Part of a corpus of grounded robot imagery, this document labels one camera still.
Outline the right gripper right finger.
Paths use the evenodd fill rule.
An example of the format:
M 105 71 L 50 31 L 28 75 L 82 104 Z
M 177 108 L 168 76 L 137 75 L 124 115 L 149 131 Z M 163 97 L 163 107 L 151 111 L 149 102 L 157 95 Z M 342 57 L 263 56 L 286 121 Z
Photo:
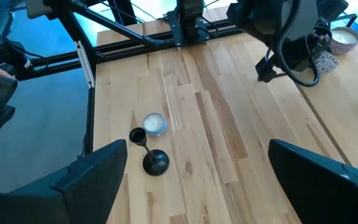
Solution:
M 358 169 L 271 139 L 268 158 L 302 224 L 358 224 Z

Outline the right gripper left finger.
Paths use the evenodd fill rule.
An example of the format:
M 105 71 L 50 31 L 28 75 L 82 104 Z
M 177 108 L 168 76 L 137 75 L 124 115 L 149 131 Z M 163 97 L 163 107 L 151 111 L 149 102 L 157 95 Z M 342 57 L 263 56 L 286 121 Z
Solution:
M 0 224 L 106 224 L 127 162 L 116 140 L 41 179 L 0 193 Z

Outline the purple floral candle tin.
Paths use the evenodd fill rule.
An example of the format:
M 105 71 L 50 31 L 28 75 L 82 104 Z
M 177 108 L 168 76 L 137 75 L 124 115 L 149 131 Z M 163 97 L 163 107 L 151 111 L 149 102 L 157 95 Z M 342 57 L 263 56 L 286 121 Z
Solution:
M 358 33 L 350 27 L 336 27 L 331 30 L 332 41 L 329 49 L 334 55 L 343 55 L 354 49 L 358 43 Z

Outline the black suction cup mount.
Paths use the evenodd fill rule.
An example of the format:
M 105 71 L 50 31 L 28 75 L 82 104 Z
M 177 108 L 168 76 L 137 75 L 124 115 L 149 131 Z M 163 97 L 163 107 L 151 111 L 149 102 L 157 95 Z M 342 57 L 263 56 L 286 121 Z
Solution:
M 136 127 L 129 133 L 130 142 L 143 147 L 147 153 L 143 158 L 142 166 L 144 171 L 151 176 L 164 174 L 170 165 L 170 159 L 167 153 L 160 149 L 150 150 L 147 146 L 147 133 L 145 129 Z

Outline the blue patterned candle tin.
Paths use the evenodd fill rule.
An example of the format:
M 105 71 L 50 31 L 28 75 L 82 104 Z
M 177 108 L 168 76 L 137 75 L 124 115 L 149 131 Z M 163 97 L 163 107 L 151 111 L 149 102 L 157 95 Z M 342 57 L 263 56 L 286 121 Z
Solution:
M 161 114 L 150 113 L 144 119 L 143 128 L 148 135 L 161 136 L 167 130 L 167 122 Z

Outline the wooden riser shelf black legs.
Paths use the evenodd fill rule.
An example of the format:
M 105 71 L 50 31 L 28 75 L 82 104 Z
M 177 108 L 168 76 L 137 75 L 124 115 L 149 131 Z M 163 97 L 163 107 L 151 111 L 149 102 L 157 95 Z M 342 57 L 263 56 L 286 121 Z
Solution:
M 316 115 L 335 152 L 358 168 L 358 43 L 349 53 L 337 56 L 339 66 L 323 75 L 311 88 L 299 87 Z

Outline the white bracket plate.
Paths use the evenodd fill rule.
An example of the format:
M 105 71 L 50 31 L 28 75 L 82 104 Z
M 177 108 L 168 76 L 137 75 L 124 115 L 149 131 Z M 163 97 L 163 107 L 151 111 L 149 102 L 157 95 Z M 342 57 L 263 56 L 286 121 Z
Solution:
M 86 50 L 83 47 L 83 44 L 81 43 L 80 40 L 75 41 L 75 47 L 76 47 L 76 51 L 77 51 L 77 54 L 78 54 L 78 58 L 79 58 L 81 67 L 82 67 L 82 69 L 84 71 L 84 74 L 85 74 L 85 79 L 86 79 L 88 88 L 89 89 L 94 88 L 94 86 L 95 86 L 94 77 L 93 77 L 93 73 L 92 73 L 92 70 L 91 70 L 91 65 L 90 65 L 89 60 L 88 60 L 88 56 L 86 54 Z

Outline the black aluminium table frame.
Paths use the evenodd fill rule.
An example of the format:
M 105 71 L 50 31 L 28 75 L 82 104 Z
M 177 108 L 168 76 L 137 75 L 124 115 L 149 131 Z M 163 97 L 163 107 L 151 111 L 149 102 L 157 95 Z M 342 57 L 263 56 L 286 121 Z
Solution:
M 41 0 L 43 7 L 50 8 L 50 12 L 46 14 L 47 17 L 58 19 L 74 43 L 78 40 L 81 41 L 86 50 L 94 79 L 96 78 L 96 66 L 100 63 L 173 47 L 198 44 L 207 40 L 227 37 L 242 32 L 240 29 L 235 28 L 227 19 L 214 22 L 203 19 L 201 16 L 203 10 L 201 0 L 195 0 L 194 2 L 190 0 L 178 0 L 176 8 L 167 13 L 167 21 L 170 26 L 168 31 L 141 35 L 89 9 L 89 6 L 95 3 L 95 1 Z M 77 14 L 123 35 L 126 39 L 93 47 L 75 17 Z M 34 59 L 34 61 L 36 69 L 47 68 L 45 75 L 42 77 L 82 68 L 76 50 L 65 54 Z M 83 140 L 83 156 L 93 151 L 94 98 L 95 90 L 91 88 L 88 91 L 88 114 L 85 138 Z

